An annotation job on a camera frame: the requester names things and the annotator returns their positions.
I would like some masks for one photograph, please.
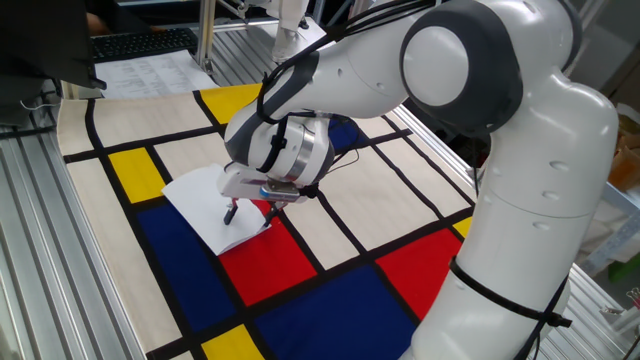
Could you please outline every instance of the yellow square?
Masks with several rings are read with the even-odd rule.
[[[460,235],[466,238],[467,234],[469,233],[469,228],[471,227],[471,219],[472,218],[468,217],[453,225],[453,228],[456,229],[460,233]]]
[[[244,325],[202,344],[209,360],[264,360]]]
[[[258,97],[262,84],[228,86],[201,90],[202,101],[220,124],[226,124],[238,110]]]
[[[109,155],[132,204],[162,196],[164,181],[144,148]]]

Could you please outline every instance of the blue rectangle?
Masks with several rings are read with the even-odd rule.
[[[331,140],[336,154],[341,154],[355,145],[362,144],[366,138],[352,122],[331,120],[329,123],[329,140]]]
[[[255,321],[279,360],[392,360],[414,324],[369,267],[353,270]]]
[[[235,313],[200,240],[173,206],[141,212],[138,220],[194,331]]]

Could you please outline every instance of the keyboard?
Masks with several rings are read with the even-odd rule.
[[[98,36],[91,38],[95,63],[127,60],[141,56],[160,55],[198,48],[198,38],[187,28],[167,31]]]

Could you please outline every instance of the white paper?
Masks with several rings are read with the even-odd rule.
[[[218,164],[193,170],[172,181],[162,193],[216,254],[237,246],[264,230],[264,216],[250,200],[238,200],[238,211],[229,225],[224,216],[231,199],[218,191],[223,169]]]
[[[96,64],[107,99],[133,99],[216,88],[187,50]]]

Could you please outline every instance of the mondrian pattern mat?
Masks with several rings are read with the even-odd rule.
[[[336,165],[358,160],[215,256],[161,189],[229,162],[226,124],[258,90],[62,105],[61,152],[147,358],[397,359],[461,246],[472,190],[393,114],[332,122],[337,153],[358,149]]]

